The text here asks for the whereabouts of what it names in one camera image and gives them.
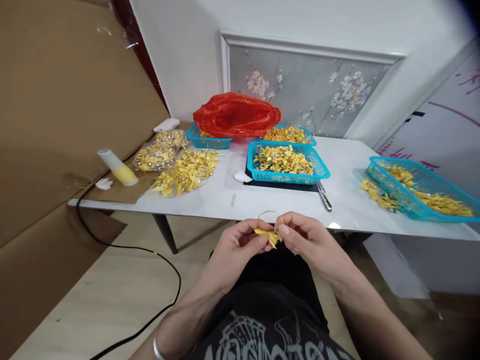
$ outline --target white frame molding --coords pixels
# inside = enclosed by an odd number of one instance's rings
[[[273,50],[283,53],[304,54],[312,56],[321,56],[327,58],[340,58],[345,60],[354,60],[360,62],[370,62],[375,64],[383,64],[390,66],[385,76],[382,78],[375,91],[371,94],[365,105],[371,107],[379,97],[382,89],[385,88],[394,73],[398,70],[403,59],[407,57],[406,54],[399,52],[374,52],[363,51],[357,49],[344,49],[337,47],[326,47],[315,45],[311,43],[300,43],[288,41],[285,39],[260,37],[256,35],[235,34],[230,32],[220,32],[220,51],[221,51],[221,80],[222,90],[224,93],[230,91],[230,46],[248,47],[253,49]],[[358,128],[360,123],[364,120],[365,114],[363,106],[351,123],[347,132],[343,136],[347,139],[352,133],[353,129]]]

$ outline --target metal table leg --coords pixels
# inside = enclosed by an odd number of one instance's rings
[[[346,238],[346,242],[341,246],[341,248],[348,254],[372,235],[373,234],[371,232],[354,232]]]
[[[166,241],[166,244],[171,250],[172,254],[178,253],[177,245],[175,244],[175,239],[172,234],[172,230],[170,229],[169,221],[167,220],[167,216],[163,214],[152,214],[155,222],[160,229],[163,238]]]

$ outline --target bangle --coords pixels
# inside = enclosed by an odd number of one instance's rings
[[[157,345],[157,334],[158,334],[158,329],[155,331],[155,336],[153,337],[153,353],[155,354],[155,357],[157,360],[164,360],[162,354],[160,354],[159,347]]]

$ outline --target left hand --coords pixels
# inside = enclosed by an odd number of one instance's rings
[[[269,237],[256,235],[253,233],[255,228],[273,230],[273,227],[263,220],[247,219],[223,231],[198,280],[204,290],[211,294],[218,292],[227,294],[249,260],[272,249]]]

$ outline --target black cord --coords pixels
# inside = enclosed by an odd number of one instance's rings
[[[82,217],[82,214],[80,213],[80,202],[84,199],[85,195],[88,194],[88,192],[95,186],[95,184],[93,184],[92,186],[90,186],[83,194],[82,196],[80,196],[80,198],[78,199],[78,202],[76,203],[75,205],[75,210],[76,210],[76,214],[78,216],[78,219],[80,220],[80,223],[83,225],[83,227],[85,228],[86,232],[92,237],[93,240],[95,240],[97,243],[100,243],[102,245],[105,245],[107,247],[112,247],[112,248],[121,248],[121,249],[137,249],[137,250],[143,250],[143,251],[146,251],[146,252],[149,252],[149,253],[152,253],[152,254],[155,254],[155,255],[158,255],[159,257],[161,257],[163,260],[165,260],[172,268],[173,270],[175,270],[176,274],[178,275],[178,290],[176,292],[176,296],[175,296],[175,300],[173,300],[173,302],[168,305],[168,306],[165,306],[158,314],[156,314],[149,322],[147,322],[139,331],[137,331],[135,334],[133,334],[132,336],[129,336],[129,337],[126,337],[124,338],[123,340],[120,340],[116,343],[114,343],[113,345],[107,347],[105,350],[99,352],[97,355],[95,355],[94,357],[92,357],[90,360],[98,360],[100,358],[102,358],[103,356],[105,356],[106,354],[108,354],[109,352],[115,350],[116,348],[132,341],[133,339],[135,339],[136,337],[138,337],[141,333],[144,332],[144,330],[146,328],[148,328],[150,326],[151,323],[153,323],[160,315],[162,315],[167,309],[171,308],[173,305],[175,305],[175,303],[177,302],[178,298],[179,298],[179,295],[180,295],[180,288],[182,287],[182,277],[180,276],[180,273],[179,271],[177,270],[177,268],[170,262],[168,261],[164,256],[160,255],[158,252],[156,251],[153,251],[153,250],[150,250],[150,249],[147,249],[147,248],[144,248],[144,247],[138,247],[138,246],[122,246],[122,245],[113,245],[113,244],[109,244],[108,242],[104,242],[102,240],[100,240],[98,237],[95,236],[95,234],[90,230],[90,228],[87,226],[87,224],[85,223],[85,220],[84,218]]]

